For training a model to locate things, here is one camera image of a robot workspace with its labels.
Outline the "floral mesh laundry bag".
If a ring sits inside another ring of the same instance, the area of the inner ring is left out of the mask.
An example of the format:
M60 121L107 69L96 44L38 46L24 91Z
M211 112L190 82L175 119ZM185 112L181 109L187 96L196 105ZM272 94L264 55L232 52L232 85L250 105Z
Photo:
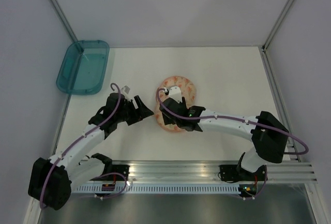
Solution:
M186 107L191 107L194 105L195 98L197 95L197 89L193 82L185 77L182 76L171 76L162 81L160 86L158 88L165 88L165 87L171 87L171 86L177 86L180 88L180 91L182 93L182 96L185 97L186 101ZM160 104L156 97L156 107L155 107L155 118L157 121L157 124L163 128L165 131L172 132L172 133L181 133L185 130L180 129L175 124L169 124L165 125L162 117L162 113L159 110Z

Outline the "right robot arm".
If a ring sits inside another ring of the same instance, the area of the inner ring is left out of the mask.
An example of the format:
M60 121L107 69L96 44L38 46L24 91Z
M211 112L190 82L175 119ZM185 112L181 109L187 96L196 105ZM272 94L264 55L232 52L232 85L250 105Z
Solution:
M267 163L282 163L287 145L288 130L271 113L261 111L258 116L222 115L201 106L186 107L168 98L160 103L165 125L175 124L186 131L217 131L252 142L253 148L244 152L235 171L242 180L248 180Z

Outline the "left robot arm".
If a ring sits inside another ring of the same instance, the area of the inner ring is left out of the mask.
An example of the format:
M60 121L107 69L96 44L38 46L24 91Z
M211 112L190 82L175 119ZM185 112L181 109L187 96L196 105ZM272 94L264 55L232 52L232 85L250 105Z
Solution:
M153 115L139 96L128 100L123 94L111 93L79 138L64 151L34 162L28 195L42 206L59 210L80 185L97 177L103 181L110 179L113 174L111 158L101 153L87 160L84 157L114 132L118 124L130 126Z

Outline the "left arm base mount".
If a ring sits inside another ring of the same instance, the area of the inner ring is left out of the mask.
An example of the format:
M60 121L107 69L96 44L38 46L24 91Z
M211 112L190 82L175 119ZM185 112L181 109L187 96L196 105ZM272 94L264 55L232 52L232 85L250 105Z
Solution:
M111 172L101 177L104 181L101 191L119 193L126 188L128 185L129 168L128 165L113 165Z

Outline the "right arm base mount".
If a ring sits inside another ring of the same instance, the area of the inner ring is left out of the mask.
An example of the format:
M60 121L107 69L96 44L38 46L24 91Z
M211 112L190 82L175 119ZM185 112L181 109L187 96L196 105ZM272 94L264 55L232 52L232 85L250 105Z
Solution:
M242 198L255 197L258 193L258 181L263 181L264 174L251 173L237 165L219 165L218 177L222 182L235 184L239 182L252 182L250 186L240 186L239 196Z

